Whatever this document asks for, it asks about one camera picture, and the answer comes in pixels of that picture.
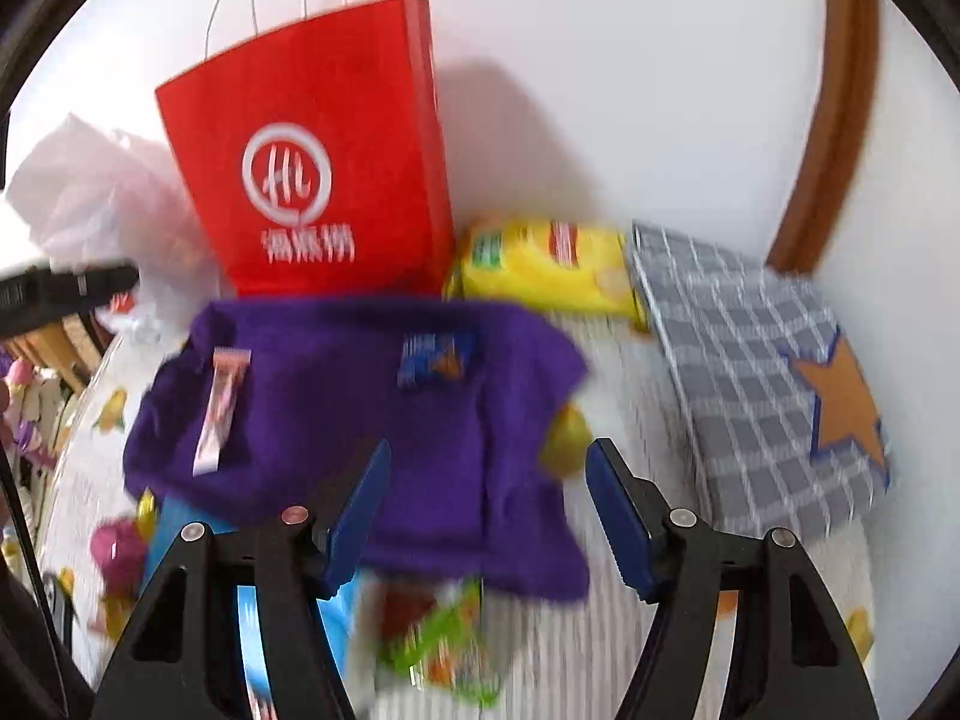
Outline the purple towel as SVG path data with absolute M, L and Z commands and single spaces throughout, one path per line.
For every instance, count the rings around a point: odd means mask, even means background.
M 405 338 L 459 330 L 478 335 L 466 377 L 398 387 Z M 252 359 L 220 468 L 194 476 L 217 348 L 249 349 Z M 362 440 L 387 440 L 391 479 L 366 566 L 478 577 L 574 603 L 587 595 L 589 569 L 562 486 L 539 457 L 586 374 L 562 330 L 504 302 L 212 302 L 143 395 L 125 443 L 125 486 L 247 527 L 308 499 Z

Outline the blue tissue pack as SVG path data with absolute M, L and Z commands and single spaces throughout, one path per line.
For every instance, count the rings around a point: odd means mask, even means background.
M 169 546 L 185 525 L 203 522 L 215 535 L 232 532 L 235 527 L 199 511 L 197 507 L 183 500 L 167 496 L 160 504 L 156 515 L 156 527 L 149 542 L 143 571 L 142 589 L 146 589 L 149 578 L 163 561 Z M 327 644 L 332 658 L 342 678 L 343 686 L 348 686 L 348 652 L 350 639 L 355 630 L 355 606 L 358 600 L 359 575 L 353 575 L 343 583 L 331 600 L 319 600 L 317 612 L 320 624 L 324 628 Z M 247 699 L 251 706 L 252 718 L 275 718 L 274 696 L 270 688 L 265 653 L 263 653 L 262 632 L 260 632 L 259 608 L 257 608 L 257 590 L 254 585 L 239 585 L 236 590 L 238 603 L 238 634 L 241 647 L 242 672 L 244 673 Z

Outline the white Miniso plastic bag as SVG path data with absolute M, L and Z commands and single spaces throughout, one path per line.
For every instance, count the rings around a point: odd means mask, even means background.
M 183 332 L 224 276 L 171 151 L 69 115 L 26 156 L 7 200 L 53 265 L 128 260 L 140 271 L 117 327 Z

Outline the red paper shopping bag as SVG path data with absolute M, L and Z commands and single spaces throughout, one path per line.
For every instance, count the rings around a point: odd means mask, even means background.
M 428 0 L 299 18 L 156 101 L 238 296 L 441 293 L 455 236 Z

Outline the brown wooden door frame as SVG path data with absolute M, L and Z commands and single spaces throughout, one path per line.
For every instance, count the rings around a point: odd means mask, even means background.
M 809 275 L 850 192 L 874 102 L 878 0 L 825 0 L 822 80 L 809 137 L 766 265 Z

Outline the pink striped candy packet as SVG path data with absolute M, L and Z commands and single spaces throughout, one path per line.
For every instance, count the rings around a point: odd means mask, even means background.
M 228 442 L 239 390 L 251 364 L 249 349 L 217 348 L 213 351 L 213 379 L 206 402 L 199 442 L 195 447 L 192 475 L 216 473 L 221 450 Z

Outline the blue cookie snack packet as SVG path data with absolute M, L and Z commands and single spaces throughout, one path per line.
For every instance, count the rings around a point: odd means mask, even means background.
M 477 344 L 473 330 L 409 335 L 402 343 L 398 387 L 409 390 L 436 382 L 459 382 L 469 372 Z

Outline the grey checked star cushion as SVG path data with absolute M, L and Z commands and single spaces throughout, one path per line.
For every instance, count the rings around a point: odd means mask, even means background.
M 713 527 L 817 541 L 890 488 L 882 418 L 807 278 L 638 223 L 628 263 L 677 388 Z

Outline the yellow potato chips bag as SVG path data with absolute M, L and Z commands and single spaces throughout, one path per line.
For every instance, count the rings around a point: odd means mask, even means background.
M 556 220 L 469 227 L 444 283 L 444 298 L 512 302 L 535 312 L 617 317 L 644 332 L 646 314 L 615 229 Z

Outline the green orange snack packet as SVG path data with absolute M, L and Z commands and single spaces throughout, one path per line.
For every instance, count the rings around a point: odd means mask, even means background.
M 443 691 L 479 709 L 500 697 L 501 681 L 483 637 L 480 578 L 387 580 L 373 598 L 377 676 Z

